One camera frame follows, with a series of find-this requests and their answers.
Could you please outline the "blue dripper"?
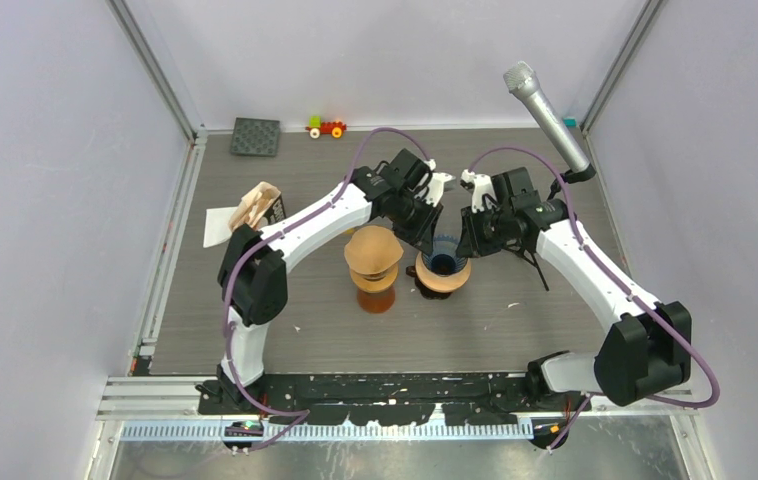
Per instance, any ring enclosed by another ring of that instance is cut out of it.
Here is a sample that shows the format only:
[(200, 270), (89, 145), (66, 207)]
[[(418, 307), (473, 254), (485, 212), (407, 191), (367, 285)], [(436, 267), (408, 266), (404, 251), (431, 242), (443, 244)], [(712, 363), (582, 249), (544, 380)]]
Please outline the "blue dripper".
[(433, 238), (433, 250), (424, 257), (428, 271), (442, 277), (460, 273), (468, 259), (457, 254), (459, 239), (448, 234), (438, 234)]

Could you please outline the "brown glass dripper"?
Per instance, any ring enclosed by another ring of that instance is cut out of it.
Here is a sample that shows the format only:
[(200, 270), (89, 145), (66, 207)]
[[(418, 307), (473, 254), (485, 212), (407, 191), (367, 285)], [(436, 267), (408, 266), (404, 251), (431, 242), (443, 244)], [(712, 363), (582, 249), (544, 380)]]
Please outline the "brown glass dripper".
[(406, 275), (414, 279), (414, 285), (420, 295), (427, 300), (445, 300), (449, 298), (451, 292), (438, 292), (427, 287), (418, 277), (416, 268), (414, 265), (408, 266), (405, 270)]

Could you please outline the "wooden ring holder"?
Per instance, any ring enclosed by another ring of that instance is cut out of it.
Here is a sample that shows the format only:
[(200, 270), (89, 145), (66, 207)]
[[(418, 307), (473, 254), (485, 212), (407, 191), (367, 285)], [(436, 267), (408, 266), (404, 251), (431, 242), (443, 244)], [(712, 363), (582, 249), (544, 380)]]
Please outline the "wooden ring holder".
[(370, 294), (381, 293), (393, 286), (399, 274), (399, 266), (395, 264), (375, 274), (362, 274), (350, 269), (349, 274), (360, 291)]

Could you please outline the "amber glass carafe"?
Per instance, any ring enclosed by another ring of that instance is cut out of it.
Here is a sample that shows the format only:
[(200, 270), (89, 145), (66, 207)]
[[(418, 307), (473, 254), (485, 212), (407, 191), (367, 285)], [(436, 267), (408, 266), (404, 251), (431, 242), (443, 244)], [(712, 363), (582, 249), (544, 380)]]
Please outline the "amber glass carafe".
[(359, 289), (356, 300), (362, 310), (371, 314), (387, 312), (395, 303), (396, 293), (394, 286), (390, 286), (381, 292), (367, 292)]

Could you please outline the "coffee filter box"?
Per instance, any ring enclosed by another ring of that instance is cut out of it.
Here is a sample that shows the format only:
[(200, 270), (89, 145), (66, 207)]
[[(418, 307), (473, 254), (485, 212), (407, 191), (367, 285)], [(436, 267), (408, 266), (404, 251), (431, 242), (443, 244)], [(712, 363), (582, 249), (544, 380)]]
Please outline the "coffee filter box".
[(227, 225), (231, 232), (241, 225), (259, 230), (285, 219), (282, 192), (278, 187), (262, 181), (242, 197)]

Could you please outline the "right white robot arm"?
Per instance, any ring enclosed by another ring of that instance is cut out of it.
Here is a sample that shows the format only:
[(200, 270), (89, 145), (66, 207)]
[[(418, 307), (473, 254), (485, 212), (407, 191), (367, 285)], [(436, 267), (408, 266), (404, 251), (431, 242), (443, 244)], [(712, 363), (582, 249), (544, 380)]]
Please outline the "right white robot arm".
[(566, 392), (602, 394), (627, 406), (685, 383), (691, 357), (691, 316), (679, 302), (664, 304), (641, 289), (604, 253), (571, 215), (565, 201), (544, 200), (528, 171), (488, 176), (466, 170), (460, 183), (471, 194), (461, 211), (456, 254), (481, 258), (515, 248), (528, 263), (555, 268), (589, 306), (605, 338), (595, 354), (556, 352), (528, 365), (526, 397), (551, 410)]

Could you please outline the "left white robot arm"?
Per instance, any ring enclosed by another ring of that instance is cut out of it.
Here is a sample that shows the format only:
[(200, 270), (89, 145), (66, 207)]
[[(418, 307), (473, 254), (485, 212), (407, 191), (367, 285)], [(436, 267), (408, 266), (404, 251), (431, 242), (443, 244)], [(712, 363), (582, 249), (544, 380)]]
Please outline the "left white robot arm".
[(221, 374), (223, 400), (235, 412), (253, 412), (262, 398), (269, 323), (288, 302), (288, 274), (345, 231), (376, 218), (392, 224), (396, 238), (423, 253), (433, 250), (442, 197), (453, 176), (407, 149), (371, 168), (354, 167), (333, 190), (298, 213), (260, 230), (232, 233), (218, 282), (226, 339)]

